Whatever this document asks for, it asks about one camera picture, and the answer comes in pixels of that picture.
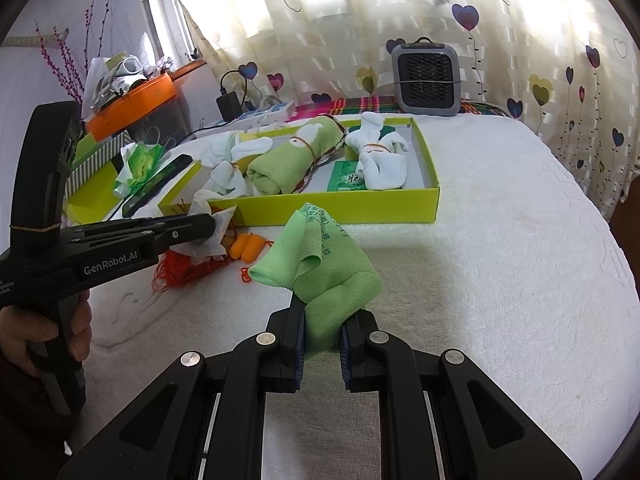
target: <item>curtain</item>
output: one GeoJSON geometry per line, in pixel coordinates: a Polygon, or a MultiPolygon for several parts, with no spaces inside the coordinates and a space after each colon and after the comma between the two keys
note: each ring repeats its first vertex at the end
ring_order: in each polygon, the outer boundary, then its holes
{"type": "Polygon", "coordinates": [[[606,219],[640,173],[639,53],[608,0],[180,2],[214,74],[241,70],[254,100],[393,94],[390,51],[426,37],[457,52],[463,98],[526,123],[606,219]]]}

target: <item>rolled green towel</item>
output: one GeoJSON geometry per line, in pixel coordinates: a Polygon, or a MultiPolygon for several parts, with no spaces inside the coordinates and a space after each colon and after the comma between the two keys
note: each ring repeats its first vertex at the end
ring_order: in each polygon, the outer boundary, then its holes
{"type": "Polygon", "coordinates": [[[306,352],[338,341],[340,327],[382,292],[365,253],[329,214],[305,204],[269,252],[249,268],[256,282],[292,290],[306,303],[306,352]]]}
{"type": "Polygon", "coordinates": [[[292,193],[314,164],[322,164],[344,142],[344,130],[334,118],[318,116],[296,135],[253,160],[246,176],[267,195],[292,193]]]}

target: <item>orange lid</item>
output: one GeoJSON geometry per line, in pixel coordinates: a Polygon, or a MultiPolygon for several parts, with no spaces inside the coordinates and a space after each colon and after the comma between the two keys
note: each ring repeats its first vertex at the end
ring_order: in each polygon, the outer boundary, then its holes
{"type": "Polygon", "coordinates": [[[124,94],[95,114],[87,122],[86,129],[99,142],[135,123],[176,95],[171,77],[166,73],[162,74],[124,94]]]}

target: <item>triangular cutout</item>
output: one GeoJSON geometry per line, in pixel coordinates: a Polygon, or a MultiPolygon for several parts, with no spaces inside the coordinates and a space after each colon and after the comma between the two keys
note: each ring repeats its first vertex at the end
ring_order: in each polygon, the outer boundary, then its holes
{"type": "Polygon", "coordinates": [[[120,432],[120,439],[144,451],[153,451],[178,386],[165,386],[120,432]]]}
{"type": "Polygon", "coordinates": [[[504,409],[478,381],[467,385],[476,406],[487,443],[493,449],[524,437],[524,428],[504,409]]]}

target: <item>metal pivot bolt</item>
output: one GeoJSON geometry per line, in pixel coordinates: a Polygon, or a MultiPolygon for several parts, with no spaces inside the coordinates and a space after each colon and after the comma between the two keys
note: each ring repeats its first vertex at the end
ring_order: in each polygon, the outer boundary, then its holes
{"type": "Polygon", "coordinates": [[[200,356],[197,354],[197,352],[187,352],[186,354],[182,354],[180,362],[184,366],[193,366],[200,362],[200,356]]]}
{"type": "Polygon", "coordinates": [[[276,336],[274,336],[271,332],[262,332],[255,337],[255,340],[258,342],[258,345],[271,345],[276,342],[276,336]]]}
{"type": "Polygon", "coordinates": [[[369,334],[369,339],[371,339],[372,343],[381,345],[382,343],[386,343],[387,341],[389,341],[389,334],[386,332],[382,332],[382,330],[376,330],[375,332],[371,332],[369,334]]]}
{"type": "Polygon", "coordinates": [[[452,365],[459,365],[462,361],[465,360],[464,354],[462,352],[459,352],[458,350],[449,350],[446,354],[444,354],[444,358],[452,365]]]}

